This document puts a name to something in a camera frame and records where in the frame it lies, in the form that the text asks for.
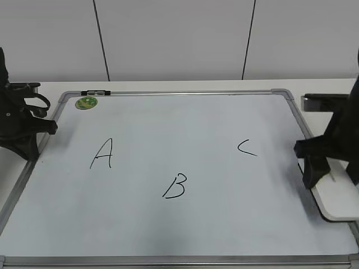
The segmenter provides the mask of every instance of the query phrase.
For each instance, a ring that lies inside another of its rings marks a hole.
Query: white board surface
[[[89,110],[76,100],[0,236],[1,255],[358,252],[348,225],[324,221],[304,189],[293,152],[303,135],[282,96],[114,96]],[[100,157],[90,169],[109,138],[111,168]],[[245,140],[240,149],[257,156],[238,150]],[[171,198],[179,173],[185,192]]]

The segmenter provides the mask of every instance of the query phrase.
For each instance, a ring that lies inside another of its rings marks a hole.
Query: white table
[[[110,90],[110,91],[218,91],[218,90],[270,90],[288,89],[300,107],[300,97],[306,93],[348,94],[355,80],[252,80],[252,81],[152,81],[152,82],[43,82],[39,93],[47,97],[52,107],[65,91]],[[314,135],[323,133],[331,113],[302,113]],[[25,161],[12,152],[0,149],[0,207],[2,207],[18,179]]]

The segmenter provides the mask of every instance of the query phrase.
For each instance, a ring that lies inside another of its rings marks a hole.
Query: green round sticker
[[[75,107],[81,110],[86,110],[93,108],[97,105],[97,99],[95,97],[83,97],[81,99],[78,99],[78,101],[75,104]]]

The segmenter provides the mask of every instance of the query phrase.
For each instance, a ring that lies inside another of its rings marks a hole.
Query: whiteboard
[[[348,225],[324,221],[302,184],[293,146],[303,134],[283,96],[104,96],[89,110],[77,99],[0,236],[1,255],[358,252]]]

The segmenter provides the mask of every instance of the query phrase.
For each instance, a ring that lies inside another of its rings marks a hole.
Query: black bracket
[[[294,151],[304,158],[303,182],[307,189],[330,172],[327,157],[348,161],[347,173],[359,182],[359,79],[349,95],[306,94],[302,107],[307,112],[333,112],[323,135],[296,142]]]
[[[19,154],[25,160],[39,157],[36,134],[56,133],[53,120],[41,119],[47,116],[50,102],[37,93],[40,83],[9,83],[4,54],[0,48],[0,147]],[[38,98],[46,106],[28,105],[25,98]]]

